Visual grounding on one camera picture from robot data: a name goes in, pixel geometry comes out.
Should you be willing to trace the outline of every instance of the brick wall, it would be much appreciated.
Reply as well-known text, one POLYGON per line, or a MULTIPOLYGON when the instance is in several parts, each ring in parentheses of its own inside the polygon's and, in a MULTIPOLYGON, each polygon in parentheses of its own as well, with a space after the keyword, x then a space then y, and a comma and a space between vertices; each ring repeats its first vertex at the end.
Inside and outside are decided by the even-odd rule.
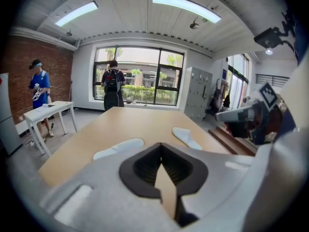
POLYGON ((9 96, 15 124, 32 109, 28 86, 33 75, 29 65, 38 58, 49 73, 52 101, 68 101, 73 52, 25 37, 12 36, 1 60, 0 73, 9 73, 9 96))

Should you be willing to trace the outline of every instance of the floor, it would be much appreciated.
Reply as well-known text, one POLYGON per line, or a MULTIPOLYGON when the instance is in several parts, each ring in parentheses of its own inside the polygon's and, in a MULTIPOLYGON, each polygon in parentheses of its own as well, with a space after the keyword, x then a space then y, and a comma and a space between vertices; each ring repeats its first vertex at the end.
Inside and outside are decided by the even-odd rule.
MULTIPOLYGON (((81 129, 101 114, 102 112, 85 110, 75 111, 77 127, 81 129)), ((55 136, 46 139, 46 145, 52 154, 75 133, 70 114, 63 116, 63 120, 66 126, 67 135, 63 135, 59 119, 53 119, 53 133, 55 136)), ((204 131, 216 127, 216 124, 211 118, 206 118, 206 121, 198 121, 196 123, 204 131)), ((47 156, 42 156, 35 146, 31 146, 30 133, 25 135, 22 139, 24 145, 7 158, 6 164, 8 174, 16 188, 21 190, 24 195, 30 197, 35 203, 39 203, 50 189, 38 173, 38 170, 46 162, 47 156)))

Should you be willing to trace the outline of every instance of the white table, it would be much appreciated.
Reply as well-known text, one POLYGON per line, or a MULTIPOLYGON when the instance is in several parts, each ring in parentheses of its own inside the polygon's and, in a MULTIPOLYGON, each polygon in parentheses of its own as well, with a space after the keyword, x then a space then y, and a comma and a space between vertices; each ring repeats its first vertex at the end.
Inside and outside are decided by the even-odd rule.
POLYGON ((48 118, 56 113, 59 113, 59 118, 61 122, 61 126, 63 129, 64 134, 67 134, 65 125, 63 123, 63 118, 61 112, 67 109, 70 109, 72 120, 73 120, 73 125, 75 128, 75 131, 77 132, 76 128, 76 120, 75 120, 75 114, 74 114, 74 109, 73 109, 73 102, 68 102, 68 101, 55 101, 52 102, 48 105, 52 105, 50 107, 39 107, 36 109, 33 109, 27 113, 24 114, 26 122, 29 127, 29 131, 34 139, 34 142, 38 149, 41 151, 42 154, 45 152, 48 154, 48 156, 51 156, 51 153, 49 149, 47 148, 40 132, 37 126, 37 123, 41 122, 43 119, 48 118))

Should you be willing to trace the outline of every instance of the window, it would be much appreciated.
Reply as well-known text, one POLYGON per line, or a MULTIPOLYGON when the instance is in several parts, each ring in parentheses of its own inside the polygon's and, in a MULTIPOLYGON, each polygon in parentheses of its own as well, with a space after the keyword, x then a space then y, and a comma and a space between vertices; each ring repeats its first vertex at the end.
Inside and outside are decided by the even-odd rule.
POLYGON ((238 54, 228 57, 227 82, 229 90, 225 96, 230 93, 230 109, 237 109, 242 104, 242 99, 246 94, 249 74, 249 60, 243 55, 238 54))
POLYGON ((94 63, 93 97, 104 99, 100 83, 112 59, 124 73, 122 87, 124 101, 131 98, 137 103, 177 104, 181 83, 183 54, 157 48, 117 46, 98 49, 94 63))

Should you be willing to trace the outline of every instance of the sneaker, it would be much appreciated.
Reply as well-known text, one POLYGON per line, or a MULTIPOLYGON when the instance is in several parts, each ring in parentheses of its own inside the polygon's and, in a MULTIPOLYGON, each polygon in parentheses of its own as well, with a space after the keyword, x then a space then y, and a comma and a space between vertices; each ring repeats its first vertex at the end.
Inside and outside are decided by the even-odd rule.
POLYGON ((53 132, 51 131, 51 130, 49 130, 48 131, 48 134, 47 134, 49 137, 53 137, 54 136, 54 134, 53 134, 53 132))

